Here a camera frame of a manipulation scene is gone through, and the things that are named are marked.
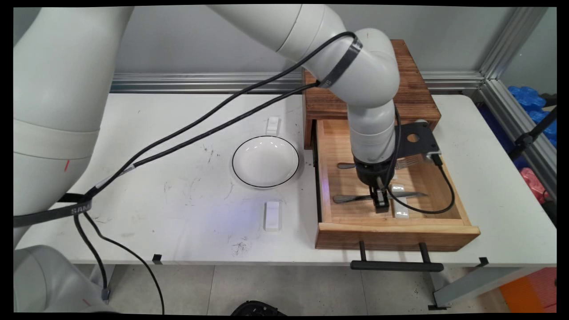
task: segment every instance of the white bowl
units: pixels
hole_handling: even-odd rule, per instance
[[[260,136],[243,142],[233,154],[232,166],[239,180],[257,188],[287,182],[298,169],[296,149],[286,140]]]

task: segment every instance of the tile floor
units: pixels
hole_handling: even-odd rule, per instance
[[[87,275],[91,265],[78,265]],[[340,266],[151,266],[167,314],[230,315],[247,300],[286,315],[507,313],[500,290],[428,311],[432,282],[421,272],[356,271]],[[143,265],[117,265],[110,305],[122,313],[160,313],[156,287]]]

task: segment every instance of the wooden box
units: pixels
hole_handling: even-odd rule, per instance
[[[391,40],[395,51],[395,58],[399,66],[399,90],[393,98],[401,122],[413,122],[424,119],[429,122],[431,130],[435,128],[440,119],[439,109],[431,97],[431,93],[421,76],[415,61],[405,41]],[[314,76],[303,69],[303,84],[316,81]],[[324,88],[310,88],[303,91],[304,116],[304,148],[312,149],[311,137],[314,127],[313,120],[347,119],[346,103]]]
[[[356,169],[338,169],[339,162],[353,163],[347,120],[317,120],[313,136],[315,162],[318,166],[319,224],[317,249],[357,249],[363,240],[367,249],[418,251],[425,242],[429,251],[457,251],[480,234],[472,226],[455,190],[455,205],[442,214],[422,214],[409,209],[409,219],[396,219],[393,212],[377,214],[371,200],[336,204],[335,195],[369,195]],[[446,166],[445,173],[452,183]],[[393,183],[405,191],[419,191],[428,196],[407,198],[410,206],[438,210],[450,203],[451,194],[439,169],[422,160],[396,170]]]

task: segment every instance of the white table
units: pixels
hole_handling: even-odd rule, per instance
[[[197,119],[228,95],[110,94],[91,163],[70,192],[85,192],[149,143]],[[257,106],[274,95],[245,95],[154,154]],[[434,134],[456,191],[481,235],[457,252],[430,252],[433,262],[530,270],[556,266],[556,228],[490,128],[465,96],[433,96],[441,112]],[[230,169],[233,152],[265,133],[279,116],[279,136],[298,150],[300,168],[286,184],[256,190]],[[358,251],[314,248],[317,229],[312,151],[302,150],[302,98],[289,97],[194,145],[120,177],[95,197],[90,214],[101,232],[164,264],[348,265]],[[282,202],[282,230],[263,230],[263,205]],[[86,234],[106,264],[138,263]],[[18,248],[45,244],[73,263],[95,263],[72,218],[32,226]],[[419,252],[369,251],[369,260],[421,262]]]

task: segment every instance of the silverware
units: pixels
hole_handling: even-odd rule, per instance
[[[400,160],[396,161],[395,169],[397,169],[397,170],[403,169],[403,168],[412,166],[418,162],[419,162],[419,158],[417,156],[407,157],[405,159],[400,159]],[[338,163],[338,169],[351,169],[351,168],[355,168],[355,167],[356,167],[355,163],[346,163],[346,162]]]
[[[338,169],[351,169],[355,167],[356,167],[355,163],[345,163],[345,162],[338,163]]]
[[[405,159],[397,160],[395,163],[395,169],[403,169],[409,166],[412,166],[419,162],[419,158],[417,156],[407,157]]]
[[[420,196],[428,196],[422,192],[414,192],[414,191],[396,191],[393,192],[393,195],[396,198],[414,198]],[[334,203],[346,203],[352,201],[359,201],[359,200],[369,200],[372,196],[370,195],[335,195],[332,199]]]

